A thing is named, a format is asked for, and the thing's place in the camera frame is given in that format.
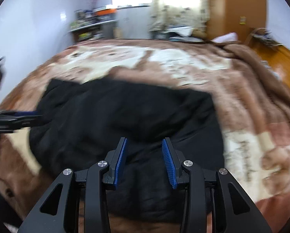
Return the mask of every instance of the wooden floor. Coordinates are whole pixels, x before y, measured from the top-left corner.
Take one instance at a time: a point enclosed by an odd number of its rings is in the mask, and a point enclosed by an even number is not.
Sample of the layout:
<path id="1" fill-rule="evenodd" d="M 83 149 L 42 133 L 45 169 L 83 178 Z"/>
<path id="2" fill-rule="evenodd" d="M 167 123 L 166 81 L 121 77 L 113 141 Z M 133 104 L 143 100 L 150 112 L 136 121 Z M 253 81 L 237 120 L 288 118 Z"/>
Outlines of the wooden floor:
<path id="1" fill-rule="evenodd" d="M 252 40 L 249 46 L 257 52 L 262 60 L 267 60 L 283 82 L 290 87 L 290 50 L 284 46 L 271 49 L 258 40 Z"/>

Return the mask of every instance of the folded clothing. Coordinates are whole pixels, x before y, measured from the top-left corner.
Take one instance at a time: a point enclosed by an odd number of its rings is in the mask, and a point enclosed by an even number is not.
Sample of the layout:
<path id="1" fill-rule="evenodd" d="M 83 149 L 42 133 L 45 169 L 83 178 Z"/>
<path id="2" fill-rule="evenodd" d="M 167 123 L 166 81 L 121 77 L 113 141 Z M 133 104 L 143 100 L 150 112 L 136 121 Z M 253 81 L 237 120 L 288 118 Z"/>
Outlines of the folded clothing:
<path id="1" fill-rule="evenodd" d="M 108 78 L 78 84 L 51 80 L 37 111 L 45 125 L 33 127 L 30 147 L 57 176 L 66 168 L 89 168 L 128 138 L 118 189 L 107 193 L 109 212 L 133 219 L 180 222 L 183 193 L 169 184 L 161 143 L 202 168 L 224 166 L 223 139 L 210 94 L 171 90 Z"/>

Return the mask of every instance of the patterned fleece blanket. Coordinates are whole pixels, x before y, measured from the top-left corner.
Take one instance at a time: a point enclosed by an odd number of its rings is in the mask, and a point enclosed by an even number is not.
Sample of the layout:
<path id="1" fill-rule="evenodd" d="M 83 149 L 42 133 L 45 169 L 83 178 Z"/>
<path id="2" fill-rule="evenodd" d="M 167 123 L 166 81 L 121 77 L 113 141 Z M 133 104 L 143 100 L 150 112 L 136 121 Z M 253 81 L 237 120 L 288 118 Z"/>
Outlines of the patterned fleece blanket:
<path id="1" fill-rule="evenodd" d="M 0 109 L 34 110 L 51 78 L 114 79 L 212 94 L 225 144 L 225 165 L 274 233 L 290 217 L 290 90 L 243 45 L 153 40 L 88 41 L 39 66 Z M 28 129 L 0 140 L 0 192 L 24 219 L 52 179 L 28 146 Z M 80 205 L 80 230 L 83 204 Z M 178 232 L 179 225 L 110 215 L 112 232 Z M 208 232 L 211 232 L 208 216 Z"/>

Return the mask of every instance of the triangular cutout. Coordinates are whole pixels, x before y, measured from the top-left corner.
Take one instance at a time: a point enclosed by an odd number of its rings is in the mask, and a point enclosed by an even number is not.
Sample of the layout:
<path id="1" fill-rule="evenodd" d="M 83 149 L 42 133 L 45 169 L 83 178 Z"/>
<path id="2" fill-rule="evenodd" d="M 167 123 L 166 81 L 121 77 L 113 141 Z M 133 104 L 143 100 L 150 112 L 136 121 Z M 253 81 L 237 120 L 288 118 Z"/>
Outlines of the triangular cutout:
<path id="1" fill-rule="evenodd" d="M 58 184 L 40 207 L 41 213 L 55 216 L 58 212 L 63 184 Z"/>
<path id="2" fill-rule="evenodd" d="M 228 184 L 228 189 L 231 197 L 232 209 L 235 215 L 240 215 L 250 211 L 249 205 L 243 199 L 242 195 L 238 192 L 236 187 L 232 184 Z"/>

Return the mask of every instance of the patterned curtain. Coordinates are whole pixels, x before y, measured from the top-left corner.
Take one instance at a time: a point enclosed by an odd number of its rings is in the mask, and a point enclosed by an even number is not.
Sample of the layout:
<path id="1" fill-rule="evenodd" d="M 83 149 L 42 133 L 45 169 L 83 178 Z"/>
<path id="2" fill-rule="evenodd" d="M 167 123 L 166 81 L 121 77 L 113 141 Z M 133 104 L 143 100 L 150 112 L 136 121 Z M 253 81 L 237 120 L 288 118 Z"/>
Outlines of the patterned curtain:
<path id="1" fill-rule="evenodd" d="M 209 0 L 152 0 L 150 31 L 170 26 L 192 26 L 205 31 L 210 19 Z"/>

